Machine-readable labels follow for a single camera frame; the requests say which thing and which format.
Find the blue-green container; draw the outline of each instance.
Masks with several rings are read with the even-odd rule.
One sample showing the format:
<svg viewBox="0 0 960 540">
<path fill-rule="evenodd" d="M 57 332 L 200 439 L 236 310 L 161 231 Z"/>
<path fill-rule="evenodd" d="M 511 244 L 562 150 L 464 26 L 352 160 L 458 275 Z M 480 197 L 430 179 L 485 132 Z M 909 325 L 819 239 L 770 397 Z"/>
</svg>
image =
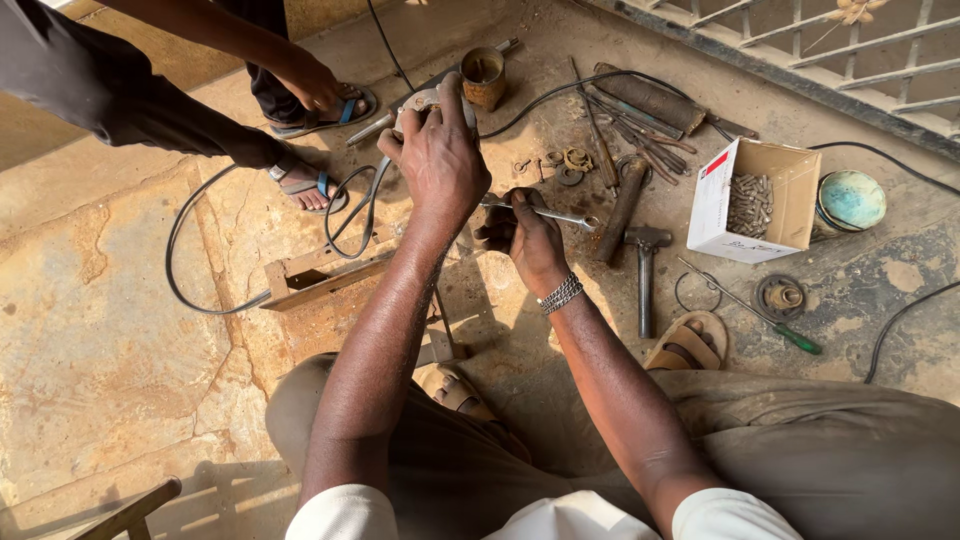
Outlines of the blue-green container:
<svg viewBox="0 0 960 540">
<path fill-rule="evenodd" d="M 860 171 L 837 171 L 820 179 L 810 243 L 863 233 L 883 219 L 887 198 L 876 180 Z"/>
</svg>

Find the black trousers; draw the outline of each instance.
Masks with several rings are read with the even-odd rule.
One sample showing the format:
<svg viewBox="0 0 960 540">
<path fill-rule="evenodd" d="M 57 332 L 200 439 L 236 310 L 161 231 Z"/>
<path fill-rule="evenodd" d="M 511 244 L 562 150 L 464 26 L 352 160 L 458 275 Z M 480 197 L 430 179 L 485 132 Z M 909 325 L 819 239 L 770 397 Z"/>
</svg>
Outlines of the black trousers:
<svg viewBox="0 0 960 540">
<path fill-rule="evenodd" d="M 288 37 L 283 0 L 218 0 L 228 11 Z M 303 106 L 266 69 L 247 64 L 251 91 L 268 118 L 296 122 Z M 146 144 L 185 154 L 230 156 L 268 168 L 286 148 L 186 95 L 150 59 L 37 0 L 0 0 L 0 89 L 90 130 L 111 146 Z"/>
</svg>

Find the combination wrench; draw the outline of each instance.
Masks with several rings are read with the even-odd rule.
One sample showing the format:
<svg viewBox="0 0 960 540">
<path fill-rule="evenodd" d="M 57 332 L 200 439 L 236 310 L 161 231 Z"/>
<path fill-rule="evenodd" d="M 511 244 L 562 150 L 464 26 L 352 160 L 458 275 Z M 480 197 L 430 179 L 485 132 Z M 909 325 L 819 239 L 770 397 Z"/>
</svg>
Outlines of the combination wrench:
<svg viewBox="0 0 960 540">
<path fill-rule="evenodd" d="M 480 200 L 481 207 L 503 207 L 505 209 L 512 209 L 514 205 L 503 200 L 503 197 L 498 197 L 495 193 L 487 192 L 483 196 L 483 199 Z M 596 216 L 592 215 L 577 215 L 575 213 L 567 212 L 558 212 L 552 209 L 546 209 L 544 207 L 534 207 L 531 206 L 534 212 L 542 215 L 544 217 L 552 217 L 553 219 L 560 219 L 562 221 L 568 221 L 570 223 L 576 223 L 580 227 L 592 233 L 600 227 L 600 220 Z"/>
</svg>

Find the cardboard box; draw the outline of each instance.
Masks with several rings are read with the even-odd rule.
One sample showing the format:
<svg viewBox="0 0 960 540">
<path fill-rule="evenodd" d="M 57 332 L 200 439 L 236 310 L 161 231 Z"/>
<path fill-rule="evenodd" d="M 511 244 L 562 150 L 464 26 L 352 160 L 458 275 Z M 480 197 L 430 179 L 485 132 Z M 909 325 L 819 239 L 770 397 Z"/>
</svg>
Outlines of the cardboard box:
<svg viewBox="0 0 960 540">
<path fill-rule="evenodd" d="M 697 175 L 687 249 L 751 264 L 806 250 L 820 180 L 820 153 L 740 137 Z M 767 175 L 774 206 L 765 240 L 727 231 L 733 174 Z"/>
</svg>

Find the metal chain bracelet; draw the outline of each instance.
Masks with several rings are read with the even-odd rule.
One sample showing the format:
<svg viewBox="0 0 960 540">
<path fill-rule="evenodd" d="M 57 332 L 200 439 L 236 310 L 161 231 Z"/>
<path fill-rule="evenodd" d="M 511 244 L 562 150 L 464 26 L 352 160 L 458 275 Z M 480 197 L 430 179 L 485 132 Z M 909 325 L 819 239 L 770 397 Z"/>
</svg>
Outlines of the metal chain bracelet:
<svg viewBox="0 0 960 540">
<path fill-rule="evenodd" d="M 543 300 L 537 299 L 537 304 L 543 309 L 545 315 L 549 315 L 563 307 L 567 302 L 572 300 L 574 296 L 577 296 L 583 291 L 584 285 L 577 279 L 576 274 L 570 272 L 564 282 L 560 283 L 560 286 L 557 287 L 557 290 L 548 294 Z"/>
</svg>

